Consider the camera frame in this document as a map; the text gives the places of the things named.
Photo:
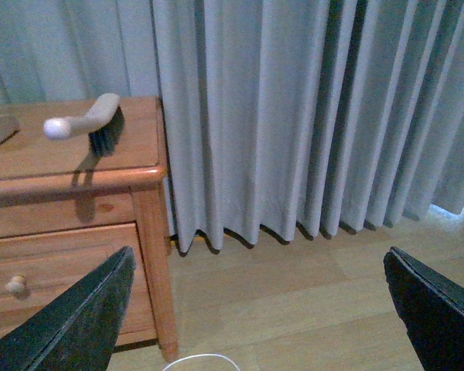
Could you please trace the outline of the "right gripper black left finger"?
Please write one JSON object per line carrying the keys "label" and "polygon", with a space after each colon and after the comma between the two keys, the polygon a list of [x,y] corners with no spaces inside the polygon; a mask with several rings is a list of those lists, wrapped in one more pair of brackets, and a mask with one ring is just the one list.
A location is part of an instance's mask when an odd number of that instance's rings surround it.
{"label": "right gripper black left finger", "polygon": [[123,247],[0,339],[0,370],[105,370],[125,319],[135,255]]}

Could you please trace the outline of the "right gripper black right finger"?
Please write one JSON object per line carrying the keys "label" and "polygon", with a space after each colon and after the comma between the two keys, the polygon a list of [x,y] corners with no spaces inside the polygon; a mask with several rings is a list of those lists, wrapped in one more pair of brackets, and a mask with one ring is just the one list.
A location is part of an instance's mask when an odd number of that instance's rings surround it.
{"label": "right gripper black right finger", "polygon": [[423,369],[464,370],[464,288],[396,247],[384,272]]}

